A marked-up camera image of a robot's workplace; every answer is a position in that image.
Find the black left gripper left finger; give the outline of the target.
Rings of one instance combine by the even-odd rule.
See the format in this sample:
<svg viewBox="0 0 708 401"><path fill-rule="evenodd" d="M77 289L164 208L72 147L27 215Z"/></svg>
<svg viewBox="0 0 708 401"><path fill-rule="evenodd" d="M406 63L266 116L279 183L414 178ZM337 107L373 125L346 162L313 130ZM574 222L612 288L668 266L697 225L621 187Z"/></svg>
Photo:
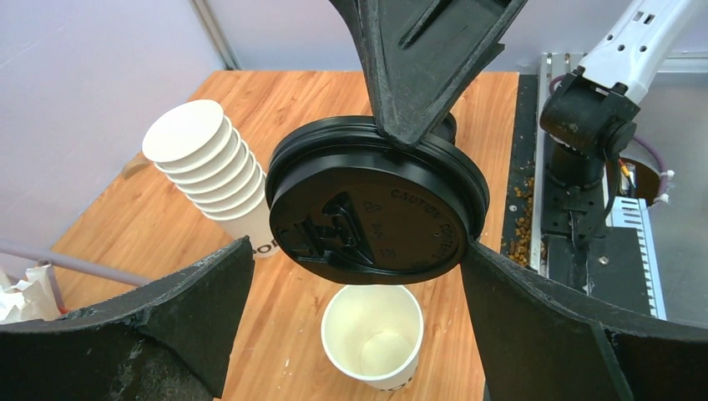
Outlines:
<svg viewBox="0 0 708 401"><path fill-rule="evenodd" d="M240 238L105 302L2 326L2 399L221 397L254 270Z"/></svg>

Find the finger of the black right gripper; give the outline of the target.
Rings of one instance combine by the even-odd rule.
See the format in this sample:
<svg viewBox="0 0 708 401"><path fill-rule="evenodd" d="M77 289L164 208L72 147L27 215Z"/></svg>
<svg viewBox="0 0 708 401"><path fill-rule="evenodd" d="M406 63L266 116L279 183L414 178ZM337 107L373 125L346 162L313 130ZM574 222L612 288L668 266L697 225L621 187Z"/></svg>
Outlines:
<svg viewBox="0 0 708 401"><path fill-rule="evenodd" d="M524 0L331 0L355 44L379 135L416 147L503 51Z"/></svg>

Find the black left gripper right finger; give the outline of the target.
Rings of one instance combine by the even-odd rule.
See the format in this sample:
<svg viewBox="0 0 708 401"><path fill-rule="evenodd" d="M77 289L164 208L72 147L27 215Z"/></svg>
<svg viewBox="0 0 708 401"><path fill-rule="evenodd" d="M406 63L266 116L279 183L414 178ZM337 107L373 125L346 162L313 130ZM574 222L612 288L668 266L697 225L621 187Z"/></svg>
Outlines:
<svg viewBox="0 0 708 401"><path fill-rule="evenodd" d="M477 241L460 268L492 399L706 399L704 328L588 297Z"/></svg>

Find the black plastic cup lid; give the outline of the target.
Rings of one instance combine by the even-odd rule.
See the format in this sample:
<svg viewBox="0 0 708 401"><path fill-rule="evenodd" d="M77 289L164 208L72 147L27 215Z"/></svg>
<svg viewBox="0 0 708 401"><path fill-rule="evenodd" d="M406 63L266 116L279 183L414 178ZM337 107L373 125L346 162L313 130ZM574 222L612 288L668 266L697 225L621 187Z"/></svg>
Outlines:
<svg viewBox="0 0 708 401"><path fill-rule="evenodd" d="M480 237L490 203L482 171L458 147L429 135L400 150L365 115L319 119L283 138L265 197L292 261L357 285L447 273Z"/></svg>

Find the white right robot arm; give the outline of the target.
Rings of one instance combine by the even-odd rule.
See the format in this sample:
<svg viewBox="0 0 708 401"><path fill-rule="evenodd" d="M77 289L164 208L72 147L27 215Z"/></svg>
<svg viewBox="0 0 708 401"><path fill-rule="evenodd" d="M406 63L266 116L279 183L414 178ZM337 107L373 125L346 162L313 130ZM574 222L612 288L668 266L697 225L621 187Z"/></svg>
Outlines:
<svg viewBox="0 0 708 401"><path fill-rule="evenodd" d="M355 44L379 135L416 148L502 51L521 1L335 1ZM540 126L590 158L608 160L681 32L704 1L634 1L567 73Z"/></svg>

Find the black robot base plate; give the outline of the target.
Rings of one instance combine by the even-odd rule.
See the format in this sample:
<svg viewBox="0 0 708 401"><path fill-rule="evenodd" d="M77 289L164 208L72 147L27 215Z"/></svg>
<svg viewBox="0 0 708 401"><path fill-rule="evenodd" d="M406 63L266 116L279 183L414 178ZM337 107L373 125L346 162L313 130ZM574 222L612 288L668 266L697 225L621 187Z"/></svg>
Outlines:
<svg viewBox="0 0 708 401"><path fill-rule="evenodd" d="M648 206L621 152L638 107L580 71L549 84L535 135L514 141L503 253L590 297L665 319Z"/></svg>

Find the white paper cup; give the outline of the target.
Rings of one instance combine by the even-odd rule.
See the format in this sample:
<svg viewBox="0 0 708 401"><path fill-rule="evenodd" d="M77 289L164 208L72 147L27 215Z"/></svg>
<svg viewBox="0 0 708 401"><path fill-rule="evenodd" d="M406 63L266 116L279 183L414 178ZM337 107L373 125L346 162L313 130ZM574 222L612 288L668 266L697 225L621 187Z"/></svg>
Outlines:
<svg viewBox="0 0 708 401"><path fill-rule="evenodd" d="M412 381L423 338L422 308L405 286L346 285L321 320L321 343L330 362L381 391Z"/></svg>

